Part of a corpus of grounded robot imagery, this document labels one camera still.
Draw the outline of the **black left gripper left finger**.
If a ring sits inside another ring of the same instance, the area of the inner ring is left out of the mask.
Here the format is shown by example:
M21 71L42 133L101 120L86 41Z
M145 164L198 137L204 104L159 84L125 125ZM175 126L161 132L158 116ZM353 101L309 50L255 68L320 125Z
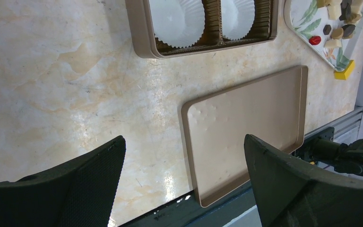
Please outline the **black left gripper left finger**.
M118 136L15 182L0 182L0 227L105 227L126 154Z

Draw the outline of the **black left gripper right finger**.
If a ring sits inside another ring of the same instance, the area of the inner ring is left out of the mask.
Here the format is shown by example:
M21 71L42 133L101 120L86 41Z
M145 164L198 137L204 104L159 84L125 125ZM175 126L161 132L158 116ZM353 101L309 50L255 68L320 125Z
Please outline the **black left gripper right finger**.
M245 159L264 227L363 227L363 180L284 153L254 135Z

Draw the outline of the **gold box lid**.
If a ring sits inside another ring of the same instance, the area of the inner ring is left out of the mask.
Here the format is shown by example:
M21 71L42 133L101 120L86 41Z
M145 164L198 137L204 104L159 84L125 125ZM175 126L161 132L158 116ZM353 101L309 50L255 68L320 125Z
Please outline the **gold box lid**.
M307 66L294 66L181 106L183 148L201 207L250 180L244 153L247 134L288 154L303 144L308 74Z

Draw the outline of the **brown chocolate box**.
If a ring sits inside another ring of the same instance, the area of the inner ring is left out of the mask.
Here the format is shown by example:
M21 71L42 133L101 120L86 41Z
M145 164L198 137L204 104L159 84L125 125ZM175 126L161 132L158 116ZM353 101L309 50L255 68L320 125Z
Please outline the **brown chocolate box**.
M135 53L168 59L261 44L277 36L277 0L128 0Z

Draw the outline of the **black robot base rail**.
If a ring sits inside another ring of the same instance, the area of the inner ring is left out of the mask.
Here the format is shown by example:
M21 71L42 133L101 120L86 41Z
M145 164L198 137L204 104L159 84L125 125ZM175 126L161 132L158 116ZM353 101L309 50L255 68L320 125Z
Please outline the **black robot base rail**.
M351 144L331 140L327 128L305 140L291 156L338 175L363 180L363 139ZM260 226L261 220L251 182L213 205L203 208L192 192L126 223L128 227L223 227Z

